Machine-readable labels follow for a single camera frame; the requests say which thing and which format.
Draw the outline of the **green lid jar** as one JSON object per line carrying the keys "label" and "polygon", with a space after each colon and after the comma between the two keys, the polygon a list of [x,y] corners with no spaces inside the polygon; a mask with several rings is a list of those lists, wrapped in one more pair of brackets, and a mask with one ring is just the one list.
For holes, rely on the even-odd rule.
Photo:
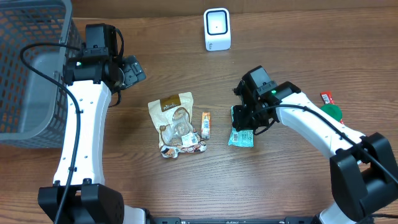
{"label": "green lid jar", "polygon": [[337,105],[325,104],[320,109],[329,116],[331,116],[333,119],[342,122],[343,113]]}

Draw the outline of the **white snack wrapper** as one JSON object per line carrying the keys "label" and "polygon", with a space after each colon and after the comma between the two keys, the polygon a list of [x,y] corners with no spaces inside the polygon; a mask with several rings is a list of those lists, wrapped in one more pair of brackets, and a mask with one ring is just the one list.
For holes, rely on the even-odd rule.
{"label": "white snack wrapper", "polygon": [[206,151],[205,140],[192,125],[192,93],[179,93],[151,101],[148,109],[159,134],[159,149],[164,158]]}

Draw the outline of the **teal tissue packet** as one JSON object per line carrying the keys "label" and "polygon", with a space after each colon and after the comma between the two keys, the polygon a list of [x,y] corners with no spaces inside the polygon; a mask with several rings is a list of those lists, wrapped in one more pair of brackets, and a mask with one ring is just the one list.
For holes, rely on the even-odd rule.
{"label": "teal tissue packet", "polygon": [[235,128],[232,128],[228,145],[237,147],[253,147],[254,135],[252,130],[237,131]]}

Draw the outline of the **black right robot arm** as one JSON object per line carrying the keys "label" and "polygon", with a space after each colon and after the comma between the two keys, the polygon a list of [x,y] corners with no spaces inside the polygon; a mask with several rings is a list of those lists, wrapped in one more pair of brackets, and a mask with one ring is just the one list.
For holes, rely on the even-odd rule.
{"label": "black right robot arm", "polygon": [[397,162],[380,133],[365,135],[314,105],[291,82],[280,85],[258,66],[234,88],[241,104],[232,108],[232,126],[258,135],[275,122],[292,128],[318,149],[330,165],[333,204],[304,223],[373,223],[378,210],[397,200]]}

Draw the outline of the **red snack bar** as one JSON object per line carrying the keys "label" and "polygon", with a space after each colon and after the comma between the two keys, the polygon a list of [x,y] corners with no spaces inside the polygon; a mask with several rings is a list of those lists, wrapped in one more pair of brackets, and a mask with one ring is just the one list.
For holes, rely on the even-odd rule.
{"label": "red snack bar", "polygon": [[334,104],[334,105],[336,105],[330,91],[321,92],[320,96],[321,96],[321,98],[322,98],[322,100],[324,102],[324,105],[325,104]]}

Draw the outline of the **orange white snack packet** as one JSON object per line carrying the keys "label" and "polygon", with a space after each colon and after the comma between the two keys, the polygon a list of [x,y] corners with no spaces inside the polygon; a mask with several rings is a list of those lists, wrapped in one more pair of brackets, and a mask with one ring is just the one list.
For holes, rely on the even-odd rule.
{"label": "orange white snack packet", "polygon": [[210,112],[202,112],[201,117],[201,136],[203,139],[210,138],[211,114]]}

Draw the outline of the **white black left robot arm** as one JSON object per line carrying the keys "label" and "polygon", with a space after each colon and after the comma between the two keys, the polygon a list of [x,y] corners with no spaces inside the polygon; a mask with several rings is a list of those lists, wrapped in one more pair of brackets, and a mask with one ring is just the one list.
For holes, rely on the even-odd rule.
{"label": "white black left robot arm", "polygon": [[147,223],[147,211],[125,205],[105,186],[103,138],[113,94],[146,79],[135,56],[124,57],[121,31],[107,24],[85,28],[86,42],[63,73],[68,110],[62,156],[51,187],[38,194],[54,223]]}

